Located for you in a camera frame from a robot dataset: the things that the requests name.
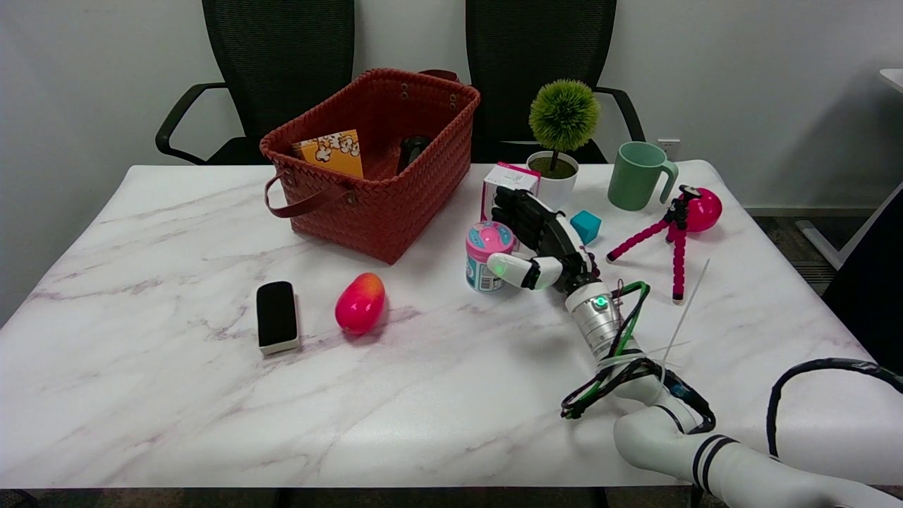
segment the chair armrest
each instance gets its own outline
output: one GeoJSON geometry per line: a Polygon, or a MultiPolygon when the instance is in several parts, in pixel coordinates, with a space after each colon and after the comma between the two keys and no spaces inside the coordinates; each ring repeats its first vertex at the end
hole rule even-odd
{"type": "Polygon", "coordinates": [[[170,137],[172,136],[172,132],[175,131],[176,126],[178,126],[179,122],[182,121],[182,117],[184,117],[185,113],[188,112],[188,108],[191,107],[191,104],[194,104],[194,101],[197,100],[198,97],[200,97],[200,94],[209,89],[224,88],[226,88],[226,83],[201,83],[189,88],[188,91],[186,91],[185,94],[182,95],[182,98],[175,103],[175,106],[172,107],[172,111],[169,112],[169,115],[166,115],[166,119],[163,121],[163,124],[157,131],[157,136],[155,139],[157,150],[160,150],[160,153],[162,154],[179,157],[180,159],[186,160],[192,164],[204,164],[204,160],[200,157],[189,154],[187,152],[182,152],[182,150],[172,148],[169,144],[170,137]]]}
{"type": "Polygon", "coordinates": [[[624,122],[627,124],[627,131],[630,133],[630,139],[633,141],[646,141],[646,135],[643,134],[643,126],[639,124],[639,116],[637,110],[633,107],[633,102],[627,92],[619,89],[607,89],[605,87],[594,87],[593,91],[599,93],[607,93],[615,98],[621,115],[624,116],[624,122]]]}

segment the plant stem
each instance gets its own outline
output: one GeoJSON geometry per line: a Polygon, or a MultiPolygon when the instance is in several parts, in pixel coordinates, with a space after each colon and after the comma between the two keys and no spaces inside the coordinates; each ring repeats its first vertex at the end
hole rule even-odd
{"type": "Polygon", "coordinates": [[[552,160],[549,161],[549,174],[554,174],[555,165],[558,164],[558,150],[552,151],[552,160]]]}

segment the green topiary ball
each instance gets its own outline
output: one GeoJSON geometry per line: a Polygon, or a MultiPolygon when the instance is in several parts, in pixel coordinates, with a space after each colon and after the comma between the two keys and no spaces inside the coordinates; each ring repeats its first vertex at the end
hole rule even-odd
{"type": "Polygon", "coordinates": [[[533,136],[547,150],[571,152],[590,140],[602,106],[580,81],[544,85],[530,105],[533,136]]]}

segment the pink and white box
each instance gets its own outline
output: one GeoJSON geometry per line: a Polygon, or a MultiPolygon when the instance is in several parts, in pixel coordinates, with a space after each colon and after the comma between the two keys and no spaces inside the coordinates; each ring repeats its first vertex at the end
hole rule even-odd
{"type": "Polygon", "coordinates": [[[536,171],[507,163],[498,163],[483,179],[483,201],[479,210],[481,221],[492,220],[492,201],[496,199],[496,189],[501,185],[512,191],[526,189],[533,194],[539,191],[540,174],[536,171]]]}

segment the power outlet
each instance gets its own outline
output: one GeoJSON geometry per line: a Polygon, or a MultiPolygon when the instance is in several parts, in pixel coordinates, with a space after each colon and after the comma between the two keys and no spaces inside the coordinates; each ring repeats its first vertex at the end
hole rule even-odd
{"type": "Polygon", "coordinates": [[[680,150],[680,139],[659,139],[658,146],[665,150],[669,161],[677,160],[677,152],[680,150]]]}

